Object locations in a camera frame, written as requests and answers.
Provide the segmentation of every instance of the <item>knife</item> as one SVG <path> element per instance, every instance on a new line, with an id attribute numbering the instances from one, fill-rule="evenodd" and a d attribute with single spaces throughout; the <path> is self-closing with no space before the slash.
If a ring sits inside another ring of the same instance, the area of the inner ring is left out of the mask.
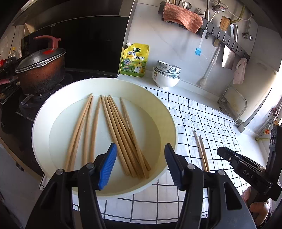
<path id="1" fill-rule="evenodd" d="M 238 25 L 237 24 L 231 24 L 230 30 L 231 30 L 231 37 L 234 39 L 234 41 L 238 41 Z M 226 45 L 224 46 L 224 52 L 223 52 L 223 60 L 222 60 L 222 67 L 232 69 L 233 63 L 235 59 L 235 53 L 230 50 Z"/>

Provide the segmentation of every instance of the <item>wall rack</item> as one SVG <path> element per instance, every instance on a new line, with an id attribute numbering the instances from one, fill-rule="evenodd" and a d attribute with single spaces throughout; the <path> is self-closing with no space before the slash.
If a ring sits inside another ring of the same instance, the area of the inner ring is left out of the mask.
<path id="1" fill-rule="evenodd" d="M 167 2 L 162 1 L 160 4 L 160 8 L 158 10 L 159 14 L 163 14 L 164 6 Z M 219 27 L 217 27 L 212 22 L 206 20 L 203 18 L 203 25 L 201 28 L 198 29 L 196 32 L 197 35 L 202 36 L 203 31 L 207 30 L 207 34 L 205 38 L 207 39 L 209 35 L 211 34 L 215 38 L 219 39 L 224 45 L 226 45 L 232 52 L 234 52 L 236 55 L 238 55 L 240 58 L 246 58 L 247 60 L 250 59 L 249 54 L 232 38 L 230 37 L 225 31 L 221 30 Z"/>

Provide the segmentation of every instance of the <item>dish rack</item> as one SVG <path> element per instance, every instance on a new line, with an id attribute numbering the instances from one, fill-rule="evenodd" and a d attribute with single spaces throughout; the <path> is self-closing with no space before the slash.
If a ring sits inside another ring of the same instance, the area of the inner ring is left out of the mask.
<path id="1" fill-rule="evenodd" d="M 228 100 L 224 97 L 226 92 L 228 91 L 228 89 L 233 89 L 245 102 L 245 105 L 244 105 L 243 109 L 241 110 L 241 112 L 239 114 L 237 114 L 237 112 L 235 110 L 233 110 L 231 106 L 228 105 Z M 225 113 L 227 113 L 230 117 L 232 117 L 234 119 L 234 124 L 237 127 L 242 123 L 242 121 L 240 120 L 240 117 L 247 108 L 247 100 L 235 87 L 228 86 L 226 88 L 225 92 L 223 93 L 223 95 L 217 101 L 217 103 L 222 106 L 220 108 L 222 108 L 225 111 Z"/>
<path id="2" fill-rule="evenodd" d="M 159 14 L 163 14 L 164 6 L 166 3 L 167 3 L 166 1 L 161 2 L 160 8 L 158 10 Z M 203 19 L 203 25 L 196 32 L 197 35 L 202 36 L 204 30 L 206 29 L 207 34 L 205 36 L 205 39 L 208 39 L 209 35 L 211 34 L 215 38 L 219 39 L 228 48 L 230 48 L 230 50 L 234 52 L 236 55 L 238 55 L 240 58 L 246 58 L 249 61 L 250 59 L 249 54 L 232 37 L 230 37 L 228 34 L 225 33 L 225 31 L 221 30 L 212 22 L 206 20 L 205 18 L 202 19 Z"/>

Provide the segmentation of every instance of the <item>yellow packet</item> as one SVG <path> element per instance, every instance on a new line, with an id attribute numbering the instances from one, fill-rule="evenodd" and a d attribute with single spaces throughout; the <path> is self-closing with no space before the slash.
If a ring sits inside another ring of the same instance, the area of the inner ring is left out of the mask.
<path id="1" fill-rule="evenodd" d="M 143 77 L 149 56 L 149 46 L 134 43 L 124 50 L 120 73 Z"/>

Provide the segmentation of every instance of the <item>lid handle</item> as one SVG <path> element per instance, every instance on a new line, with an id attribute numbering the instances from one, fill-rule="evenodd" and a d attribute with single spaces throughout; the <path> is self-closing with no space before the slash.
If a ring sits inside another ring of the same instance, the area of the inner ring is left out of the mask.
<path id="1" fill-rule="evenodd" d="M 49 36 L 49 35 L 38 36 L 38 37 L 34 37 L 33 39 L 34 40 L 49 39 L 48 48 L 58 48 L 58 42 L 61 40 L 61 38 L 55 38 L 55 37 L 52 37 L 52 36 Z"/>

